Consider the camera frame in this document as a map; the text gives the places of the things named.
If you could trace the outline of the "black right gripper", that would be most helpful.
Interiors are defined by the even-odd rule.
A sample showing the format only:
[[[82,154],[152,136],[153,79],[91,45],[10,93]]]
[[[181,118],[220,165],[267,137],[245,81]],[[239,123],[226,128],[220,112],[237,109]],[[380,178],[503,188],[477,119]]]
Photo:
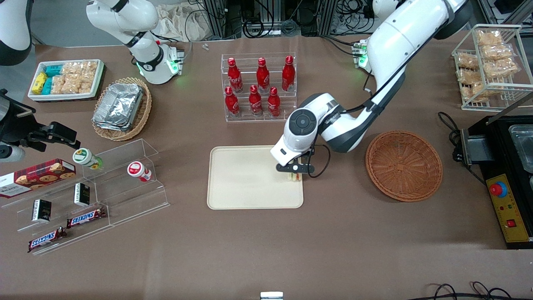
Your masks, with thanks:
[[[42,137],[46,137],[46,125],[39,123],[35,109],[21,104],[7,96],[7,90],[1,90],[1,152],[23,153],[23,148],[32,148],[38,152],[46,151]],[[76,139],[77,132],[59,122],[51,122],[48,135],[59,140],[59,144],[78,150],[81,142]]]

